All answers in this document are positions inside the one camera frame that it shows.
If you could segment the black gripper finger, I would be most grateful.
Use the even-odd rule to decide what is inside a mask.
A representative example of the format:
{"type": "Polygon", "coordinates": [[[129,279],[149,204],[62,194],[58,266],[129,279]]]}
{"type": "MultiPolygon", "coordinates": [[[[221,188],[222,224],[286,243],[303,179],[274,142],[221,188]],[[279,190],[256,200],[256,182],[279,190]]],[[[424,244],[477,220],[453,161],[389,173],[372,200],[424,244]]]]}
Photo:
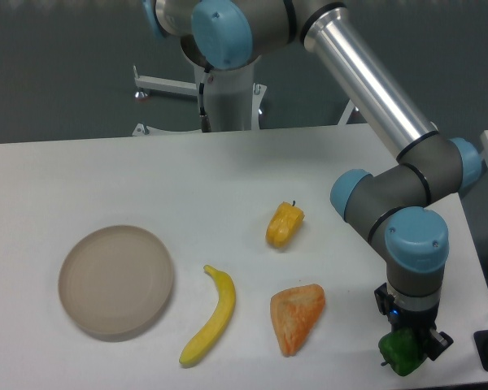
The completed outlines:
{"type": "Polygon", "coordinates": [[[435,361],[452,344],[453,339],[444,331],[431,327],[418,332],[418,340],[425,357],[435,361]]]}

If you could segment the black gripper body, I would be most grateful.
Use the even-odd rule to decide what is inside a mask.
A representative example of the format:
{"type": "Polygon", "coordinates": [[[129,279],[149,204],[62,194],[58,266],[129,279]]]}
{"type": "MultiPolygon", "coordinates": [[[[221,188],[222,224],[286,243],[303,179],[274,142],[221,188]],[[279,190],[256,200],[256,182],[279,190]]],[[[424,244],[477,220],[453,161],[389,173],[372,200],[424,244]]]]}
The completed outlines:
{"type": "Polygon", "coordinates": [[[392,331],[410,328],[418,335],[437,329],[438,290],[423,297],[411,297],[384,283],[374,291],[377,308],[386,316],[392,331]]]}

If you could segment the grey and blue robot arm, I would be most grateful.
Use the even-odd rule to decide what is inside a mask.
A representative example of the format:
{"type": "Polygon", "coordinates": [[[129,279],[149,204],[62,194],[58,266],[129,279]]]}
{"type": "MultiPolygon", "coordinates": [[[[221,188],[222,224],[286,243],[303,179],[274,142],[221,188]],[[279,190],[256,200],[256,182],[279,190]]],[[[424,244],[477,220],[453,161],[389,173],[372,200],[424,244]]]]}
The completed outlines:
{"type": "Polygon", "coordinates": [[[322,61],[397,162],[380,175],[348,171],[330,192],[334,209],[386,262],[387,281],[375,298],[391,331],[380,349],[388,362],[396,353],[422,361],[451,346],[435,324],[448,230],[429,206],[479,179],[475,147],[439,134],[355,31],[342,2],[145,1],[142,7],[153,34],[179,37],[198,69],[194,95],[203,132],[252,128],[252,83],[239,76],[260,56],[300,41],[322,61]]]}

